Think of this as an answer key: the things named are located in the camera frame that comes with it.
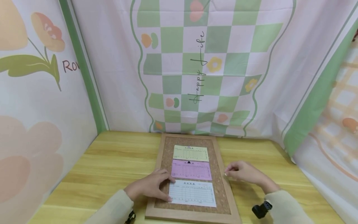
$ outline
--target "cork surface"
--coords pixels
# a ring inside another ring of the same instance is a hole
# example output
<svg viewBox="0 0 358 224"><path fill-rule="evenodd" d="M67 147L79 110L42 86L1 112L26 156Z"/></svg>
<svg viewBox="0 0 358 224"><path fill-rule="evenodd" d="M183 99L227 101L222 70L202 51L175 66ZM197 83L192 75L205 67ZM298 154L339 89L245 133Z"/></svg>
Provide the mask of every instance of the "cork surface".
<svg viewBox="0 0 358 224"><path fill-rule="evenodd" d="M218 161L215 155L215 149L213 143L210 139L196 139L196 138L176 138L176 137L166 137L163 151L163 158L161 162L161 169L167 169L171 173L171 164L173 161L174 146L195 146L195 147L206 147L208 149L209 155L209 164L212 181L203 181L203 180L194 180L194 179L182 179L177 178L178 180L191 180L191 181L200 181L200 182L212 182L214 187L216 208L203 207L203 206L193 206L193 205L179 205L179 204L170 204L161 200L155 201L155 208L161 209L175 209L175 210L186 210L186 211L198 211L198 212L207 212L207 213L218 213L218 214L228 214L230 215L230 207L225 194L224 185L222 182L222 174L219 170ZM165 182L161 186L161 190L168 194L169 193L169 182Z"/></svg>

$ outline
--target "paper slip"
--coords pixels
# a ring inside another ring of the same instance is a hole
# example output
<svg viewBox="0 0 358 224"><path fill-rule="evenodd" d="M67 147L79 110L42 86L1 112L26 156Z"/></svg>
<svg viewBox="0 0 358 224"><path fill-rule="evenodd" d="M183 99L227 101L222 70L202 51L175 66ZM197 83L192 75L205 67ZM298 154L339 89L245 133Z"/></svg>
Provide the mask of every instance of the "paper slip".
<svg viewBox="0 0 358 224"><path fill-rule="evenodd" d="M212 180L208 162L173 159L171 175L174 178Z"/></svg>
<svg viewBox="0 0 358 224"><path fill-rule="evenodd" d="M209 161L208 149L205 147L174 146L173 159L188 161Z"/></svg>
<svg viewBox="0 0 358 224"><path fill-rule="evenodd" d="M169 185L172 204L216 208L213 184L208 182L176 180Z"/></svg>

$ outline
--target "hand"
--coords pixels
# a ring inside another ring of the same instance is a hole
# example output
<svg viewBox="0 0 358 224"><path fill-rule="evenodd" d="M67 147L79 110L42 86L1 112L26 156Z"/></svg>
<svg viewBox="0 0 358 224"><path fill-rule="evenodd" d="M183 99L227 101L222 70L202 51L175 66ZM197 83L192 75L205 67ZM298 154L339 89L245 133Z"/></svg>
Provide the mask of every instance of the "hand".
<svg viewBox="0 0 358 224"><path fill-rule="evenodd" d="M272 179L245 161L230 163L225 169L225 174L236 180L256 184L262 188L265 194L280 190L280 187Z"/></svg>
<svg viewBox="0 0 358 224"><path fill-rule="evenodd" d="M172 183L175 183L175 179L167 170L157 169L145 178L131 183L124 189L124 191L132 201L135 201L140 195L145 195L147 197L155 197L171 202L169 195L163 193L159 189L159 185L167 179Z"/></svg>

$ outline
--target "left hand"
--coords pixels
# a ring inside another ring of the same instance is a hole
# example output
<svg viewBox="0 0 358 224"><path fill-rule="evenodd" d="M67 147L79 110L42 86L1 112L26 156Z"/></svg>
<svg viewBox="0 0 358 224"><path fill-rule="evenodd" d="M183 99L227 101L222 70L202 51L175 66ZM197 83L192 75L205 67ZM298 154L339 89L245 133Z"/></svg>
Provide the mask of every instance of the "left hand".
<svg viewBox="0 0 358 224"><path fill-rule="evenodd" d="M124 191L127 193L128 197L134 201L140 195L145 195L147 197L155 197L162 199L163 201L171 202L169 195L163 193L159 189L159 185L169 179L172 183L175 183L175 179L169 174L165 169L156 169L153 173L137 180L130 185L128 185Z"/></svg>

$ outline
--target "green border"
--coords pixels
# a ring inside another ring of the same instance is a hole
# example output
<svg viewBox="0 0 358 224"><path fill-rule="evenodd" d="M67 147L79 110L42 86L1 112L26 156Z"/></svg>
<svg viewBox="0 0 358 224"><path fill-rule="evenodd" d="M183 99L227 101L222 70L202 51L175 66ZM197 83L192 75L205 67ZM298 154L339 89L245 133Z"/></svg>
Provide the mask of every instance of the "green border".
<svg viewBox="0 0 358 224"><path fill-rule="evenodd" d="M61 6L61 10L62 10L64 19L66 21L69 35L71 37L73 49L76 54L78 64L81 68L82 78L83 78L84 84L86 86L88 98L89 98L91 108L92 108L93 117L96 122L97 134L100 134L101 132L107 130L107 128L106 128L107 120L105 120L106 115L102 114L102 111L101 111L100 103L102 103L102 102L99 101L97 98L97 94L96 94L96 90L95 90L95 88L97 88L97 84L95 83L96 84L96 86L95 86L92 82L92 78L91 78L91 75L89 72L90 69L86 62L86 58L84 56L84 51L81 47L81 42L80 42L79 36L77 34L76 26L74 24L68 2L67 2L67 0L59 0L59 3Z"/></svg>
<svg viewBox="0 0 358 224"><path fill-rule="evenodd" d="M142 80L142 76L140 75L140 64L141 64L141 62L143 60L143 48L142 48L142 45L140 44L140 42L139 42L139 40L138 40L138 38L137 38L137 36L135 35L135 32L134 32L134 26L133 26L133 7L134 7L134 3L135 3L135 0L132 0L131 9L130 9L130 20L131 20L131 27L132 27L132 33L133 33L134 39L137 42L137 44L139 46L139 49L140 49L140 58L139 58L139 61L138 61L138 75L139 75L140 82L144 86L145 92L146 92L146 96L145 96L145 99L144 99L144 107L145 107L145 110L147 111L147 113L149 114L149 116L152 119L152 122L150 123L150 126L149 126L149 133L150 133L151 129L152 129L152 125L154 124L154 119L153 119L152 115L150 115L150 113L148 111L148 108L147 108L147 99L148 99L149 92L148 92L148 89L147 89L147 87L145 86L145 84L144 84L144 82Z"/></svg>
<svg viewBox="0 0 358 224"><path fill-rule="evenodd" d="M351 18L353 12L358 6L358 2L353 8L351 14L343 25L341 31L336 37L335 41L339 37L343 28L347 24L348 20ZM306 138L307 134L313 129L316 125L321 113L323 112L328 99L330 97L330 93L333 89L333 82L336 79L338 71L340 69L340 65L343 62L344 58L347 55L347 51L352 42L353 36L358 29L358 20L355 21L347 35L344 37L336 52L332 55L332 58L329 60L322 74L319 76L318 80L314 84L312 90L310 91L307 99L303 103L300 111L297 114L297 117L293 121L290 129L287 131L284 137L284 146L285 150L289 154L289 156L293 156L296 149L300 146L303 140Z"/></svg>
<svg viewBox="0 0 358 224"><path fill-rule="evenodd" d="M279 38L276 40L276 42L274 43L274 45L273 45L273 47L272 47L272 49L271 49L271 52L270 52L270 56L269 56L269 58L268 58L268 61L269 61L269 62L268 62L268 65L267 65L266 73L265 73L265 75L263 76L261 82L257 85L257 87L254 89L254 91L253 91L253 93L252 93L252 100L253 100L253 102L254 102L254 104L255 104L255 111L253 112L252 118L249 120L249 122L247 122L247 124L246 124L246 125L244 126L244 128L243 128L243 130L244 130L244 136L242 136L242 138L244 138L244 137L247 136L246 128L247 128L247 126L248 126L248 125L255 119L255 117L256 117L257 107L258 107L258 106L257 106L257 101L256 101L256 99L255 99L255 93L256 93L257 89L261 86L261 84L265 81L266 76L267 76L267 74L269 73L268 71L269 71L269 69L270 69L270 62L271 62L272 52L274 51L276 44L280 41L281 37L284 35L285 31L286 31L287 28L289 27L289 25L290 25L290 23L291 23L291 20L292 20L292 18L293 18L293 15L294 15L295 11L296 11L296 0L292 0L292 12L291 12L291 17L290 17L290 19L289 19L289 22L287 23L287 26L286 26L285 30L282 32L282 34L280 35L280 37L279 37Z"/></svg>

